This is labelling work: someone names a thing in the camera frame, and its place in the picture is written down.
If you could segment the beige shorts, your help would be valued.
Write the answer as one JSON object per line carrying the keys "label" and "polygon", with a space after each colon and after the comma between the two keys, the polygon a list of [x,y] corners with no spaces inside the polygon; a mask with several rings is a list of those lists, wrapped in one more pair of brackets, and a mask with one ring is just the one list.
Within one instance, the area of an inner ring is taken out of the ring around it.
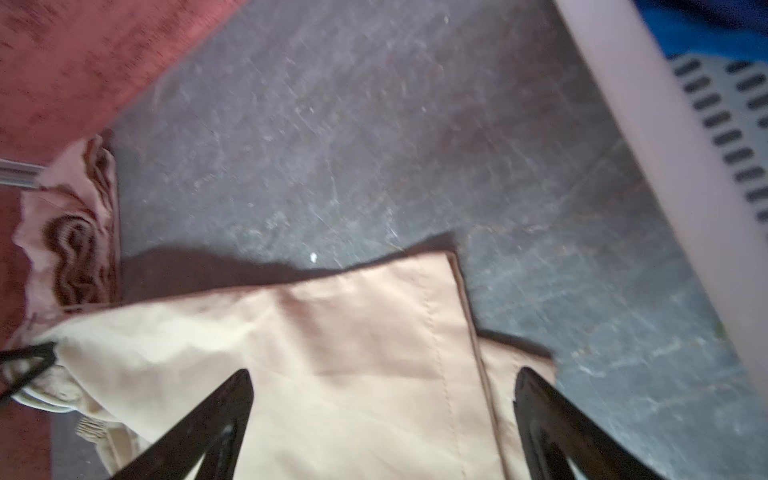
{"label": "beige shorts", "polygon": [[244,369],[239,479],[525,479],[515,380],[555,378],[548,354],[477,334],[447,252],[40,317],[12,338],[44,342],[56,364],[18,401],[80,413],[110,472]]}

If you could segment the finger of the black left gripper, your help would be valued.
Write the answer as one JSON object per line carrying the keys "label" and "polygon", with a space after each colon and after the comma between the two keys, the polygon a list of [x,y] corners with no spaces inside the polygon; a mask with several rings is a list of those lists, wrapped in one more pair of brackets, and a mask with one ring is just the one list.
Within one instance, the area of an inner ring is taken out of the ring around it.
{"label": "finger of the black left gripper", "polygon": [[55,347],[55,342],[46,342],[1,352],[2,367],[10,365],[21,368],[21,372],[14,374],[6,389],[1,392],[2,404],[8,404],[14,395],[56,363]]}

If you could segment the pink shorts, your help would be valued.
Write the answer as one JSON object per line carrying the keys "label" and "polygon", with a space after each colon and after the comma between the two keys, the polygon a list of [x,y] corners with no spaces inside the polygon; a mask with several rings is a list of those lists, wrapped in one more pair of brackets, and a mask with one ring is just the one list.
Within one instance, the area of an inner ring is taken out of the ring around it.
{"label": "pink shorts", "polygon": [[73,142],[21,196],[13,235],[30,263],[28,319],[53,318],[120,297],[115,158],[100,135]]}

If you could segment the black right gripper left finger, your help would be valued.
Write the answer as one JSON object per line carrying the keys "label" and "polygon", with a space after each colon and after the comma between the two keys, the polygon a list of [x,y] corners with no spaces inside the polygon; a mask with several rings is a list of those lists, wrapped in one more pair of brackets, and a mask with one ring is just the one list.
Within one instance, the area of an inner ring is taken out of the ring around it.
{"label": "black right gripper left finger", "polygon": [[232,479],[254,400],[247,370],[234,372],[115,479]]}

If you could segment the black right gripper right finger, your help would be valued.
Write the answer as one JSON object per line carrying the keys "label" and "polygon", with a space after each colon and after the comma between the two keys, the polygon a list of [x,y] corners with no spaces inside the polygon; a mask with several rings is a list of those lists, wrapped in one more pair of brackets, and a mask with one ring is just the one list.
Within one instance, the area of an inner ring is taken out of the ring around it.
{"label": "black right gripper right finger", "polygon": [[515,383],[514,412],[530,477],[572,479],[659,479],[529,367]]}

